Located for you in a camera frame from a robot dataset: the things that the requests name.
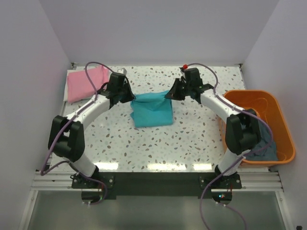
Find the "teal t shirt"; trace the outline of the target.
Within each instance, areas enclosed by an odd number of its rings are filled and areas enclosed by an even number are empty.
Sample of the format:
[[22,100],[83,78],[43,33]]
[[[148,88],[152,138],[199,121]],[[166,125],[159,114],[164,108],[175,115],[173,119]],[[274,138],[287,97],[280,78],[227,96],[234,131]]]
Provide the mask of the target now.
[[172,101],[165,98],[168,91],[137,94],[130,103],[130,114],[136,128],[161,127],[173,124]]

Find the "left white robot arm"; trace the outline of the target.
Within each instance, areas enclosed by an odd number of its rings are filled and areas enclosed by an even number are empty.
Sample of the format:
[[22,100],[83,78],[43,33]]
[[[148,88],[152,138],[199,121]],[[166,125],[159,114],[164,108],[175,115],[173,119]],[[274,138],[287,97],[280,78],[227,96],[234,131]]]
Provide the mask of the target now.
[[84,131],[102,113],[117,103],[135,99],[126,75],[111,73],[104,84],[86,104],[67,116],[54,117],[48,142],[49,154],[65,162],[83,175],[82,182],[89,188],[99,184],[99,169],[85,154]]

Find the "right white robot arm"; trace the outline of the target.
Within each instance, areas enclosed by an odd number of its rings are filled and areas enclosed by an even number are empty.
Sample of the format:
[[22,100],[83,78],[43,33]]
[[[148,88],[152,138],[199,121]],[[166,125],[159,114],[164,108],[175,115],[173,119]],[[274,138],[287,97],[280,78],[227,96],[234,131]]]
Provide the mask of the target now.
[[226,152],[216,166],[217,174],[213,177],[217,187],[225,188],[231,182],[230,176],[237,172],[243,154],[249,153],[261,141],[257,114],[252,109],[236,106],[218,94],[212,85],[204,84],[197,68],[184,65],[180,71],[182,76],[175,79],[165,98],[183,101],[189,96],[215,112],[226,124]]

